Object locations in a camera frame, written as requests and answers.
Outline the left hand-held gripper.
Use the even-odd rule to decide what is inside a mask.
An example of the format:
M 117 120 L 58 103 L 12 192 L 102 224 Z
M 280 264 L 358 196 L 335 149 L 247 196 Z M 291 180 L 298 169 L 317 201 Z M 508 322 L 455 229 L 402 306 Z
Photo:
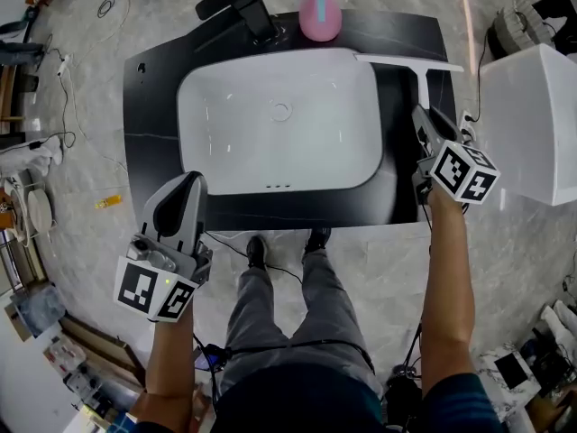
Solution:
M 148 199 L 142 235 L 133 237 L 118 260 L 115 303 L 151 322 L 179 321 L 212 266 L 213 252 L 198 244 L 206 201 L 206 179 L 197 171 L 166 182 Z

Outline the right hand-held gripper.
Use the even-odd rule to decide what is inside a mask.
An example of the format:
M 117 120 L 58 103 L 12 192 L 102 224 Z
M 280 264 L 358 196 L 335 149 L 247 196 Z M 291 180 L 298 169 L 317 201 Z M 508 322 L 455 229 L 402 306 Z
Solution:
M 435 181 L 453 200 L 481 205 L 500 177 L 490 157 L 481 150 L 461 144 L 461 131 L 438 108 L 430 106 L 428 111 L 417 104 L 411 117 L 427 157 L 417 162 L 413 175 L 417 202 L 426 203 Z

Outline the white squeegee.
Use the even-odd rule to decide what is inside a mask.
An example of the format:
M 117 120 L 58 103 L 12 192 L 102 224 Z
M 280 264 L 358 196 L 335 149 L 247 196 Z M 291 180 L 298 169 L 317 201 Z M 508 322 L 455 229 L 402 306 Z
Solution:
M 361 62 L 401 67 L 412 70 L 417 76 L 418 103 L 425 110 L 430 109 L 429 88 L 426 77 L 429 70 L 457 73 L 464 72 L 464 68 L 462 66 L 437 60 L 362 53 L 355 53 L 354 57 Z

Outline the person's right forearm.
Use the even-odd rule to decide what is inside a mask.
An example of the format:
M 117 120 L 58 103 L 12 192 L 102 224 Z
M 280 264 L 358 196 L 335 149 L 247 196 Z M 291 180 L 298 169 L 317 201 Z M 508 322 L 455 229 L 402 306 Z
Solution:
M 461 205 L 437 183 L 427 198 L 432 231 L 429 273 L 422 314 L 422 390 L 442 380 L 473 373 L 470 344 L 475 307 Z

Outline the person's left shoe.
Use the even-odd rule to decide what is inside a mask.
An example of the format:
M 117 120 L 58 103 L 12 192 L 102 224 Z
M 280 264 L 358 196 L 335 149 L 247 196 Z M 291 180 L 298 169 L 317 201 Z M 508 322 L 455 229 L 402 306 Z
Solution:
M 254 235 L 246 246 L 246 257 L 250 268 L 266 270 L 267 245 L 260 235 Z

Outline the black marble table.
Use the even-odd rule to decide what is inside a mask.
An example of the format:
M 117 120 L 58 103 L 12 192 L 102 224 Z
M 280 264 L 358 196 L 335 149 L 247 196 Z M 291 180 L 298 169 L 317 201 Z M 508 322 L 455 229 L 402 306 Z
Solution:
M 165 182 L 182 172 L 177 130 L 177 89 L 194 68 L 243 55 L 305 49 L 312 42 L 294 13 L 272 16 L 278 35 L 254 43 L 244 22 L 226 10 L 188 34 L 128 59 L 124 64 L 124 146 L 136 215 Z M 423 15 L 343 12 L 334 47 L 445 61 L 439 22 Z M 417 202 L 412 175 L 420 153 L 411 111 L 414 75 L 382 66 L 376 70 L 385 155 L 378 172 L 353 189 L 281 194 L 211 196 L 206 229 L 249 231 L 413 223 Z

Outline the woven basket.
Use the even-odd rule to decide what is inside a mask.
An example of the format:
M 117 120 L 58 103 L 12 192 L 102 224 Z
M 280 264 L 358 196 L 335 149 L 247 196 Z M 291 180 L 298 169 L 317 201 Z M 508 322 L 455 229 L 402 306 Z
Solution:
M 539 44 L 554 47 L 545 21 L 527 0 L 511 0 L 502 7 L 488 29 L 487 40 L 495 60 Z

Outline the person's left leg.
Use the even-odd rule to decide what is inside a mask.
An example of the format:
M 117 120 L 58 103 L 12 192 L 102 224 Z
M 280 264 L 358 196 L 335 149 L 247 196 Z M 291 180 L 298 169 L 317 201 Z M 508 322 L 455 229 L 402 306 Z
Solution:
M 273 286 L 267 271 L 251 266 L 239 278 L 237 302 L 229 318 L 226 346 L 235 350 L 227 363 L 220 392 L 251 385 L 258 392 L 280 392 L 298 383 L 298 369 L 283 364 L 279 350 L 289 342 L 274 322 Z

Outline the person's leg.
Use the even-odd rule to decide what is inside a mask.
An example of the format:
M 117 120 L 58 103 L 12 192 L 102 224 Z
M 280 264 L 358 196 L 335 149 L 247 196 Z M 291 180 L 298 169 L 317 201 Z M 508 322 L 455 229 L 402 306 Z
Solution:
M 302 292 L 307 315 L 290 338 L 299 362 L 320 364 L 363 382 L 377 397 L 378 381 L 353 304 L 338 279 L 324 248 L 303 257 Z
M 279 350 L 289 342 L 274 322 L 273 286 L 267 271 L 251 266 L 239 278 L 237 302 L 229 318 L 226 346 L 235 350 L 227 363 L 220 392 L 251 385 L 258 392 L 280 392 L 298 383 L 298 369 L 283 364 Z

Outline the white round lid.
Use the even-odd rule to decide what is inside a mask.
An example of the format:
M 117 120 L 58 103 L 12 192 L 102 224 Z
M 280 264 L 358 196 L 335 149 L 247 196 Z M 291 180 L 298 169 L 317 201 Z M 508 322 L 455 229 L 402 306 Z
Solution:
M 43 189 L 31 190 L 28 193 L 27 207 L 37 234 L 46 234 L 56 225 L 48 195 Z

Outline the blue belt device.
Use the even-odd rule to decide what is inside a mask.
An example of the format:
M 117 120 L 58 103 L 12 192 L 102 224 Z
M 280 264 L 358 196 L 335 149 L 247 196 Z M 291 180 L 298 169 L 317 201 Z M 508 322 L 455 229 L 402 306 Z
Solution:
M 220 372 L 227 363 L 226 351 L 214 344 L 205 345 L 197 348 L 195 359 L 195 368 L 205 372 Z

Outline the pink spray bottle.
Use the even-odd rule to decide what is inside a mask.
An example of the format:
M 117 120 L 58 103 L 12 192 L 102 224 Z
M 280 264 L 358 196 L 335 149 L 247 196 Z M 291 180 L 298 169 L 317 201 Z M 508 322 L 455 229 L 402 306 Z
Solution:
M 342 29 L 342 11 L 336 0 L 301 0 L 298 21 L 309 40 L 327 42 Z

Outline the person's right leg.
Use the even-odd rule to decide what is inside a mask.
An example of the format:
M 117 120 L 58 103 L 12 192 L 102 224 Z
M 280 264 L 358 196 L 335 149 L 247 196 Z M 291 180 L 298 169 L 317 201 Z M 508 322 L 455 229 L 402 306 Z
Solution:
M 299 362 L 320 364 L 363 382 L 377 397 L 378 381 L 353 304 L 338 279 L 324 248 L 303 257 L 302 292 L 307 315 L 290 338 Z

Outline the person's teal shirt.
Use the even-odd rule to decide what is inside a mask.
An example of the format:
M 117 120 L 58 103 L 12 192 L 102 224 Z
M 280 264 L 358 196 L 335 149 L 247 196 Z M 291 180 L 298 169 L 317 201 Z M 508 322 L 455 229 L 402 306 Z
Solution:
M 425 396 L 409 433 L 505 433 L 479 377 L 450 376 Z M 211 433 L 385 433 L 364 383 L 318 364 L 259 370 L 226 391 Z

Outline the white wall-plug power strip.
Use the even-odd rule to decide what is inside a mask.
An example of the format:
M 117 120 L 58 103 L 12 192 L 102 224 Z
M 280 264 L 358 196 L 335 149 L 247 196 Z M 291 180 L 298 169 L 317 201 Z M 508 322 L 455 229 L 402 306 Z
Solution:
M 458 128 L 461 132 L 463 143 L 466 145 L 473 145 L 477 141 L 477 135 L 474 128 L 474 122 L 470 117 L 470 113 L 467 110 L 464 110 L 461 113 L 460 122 Z

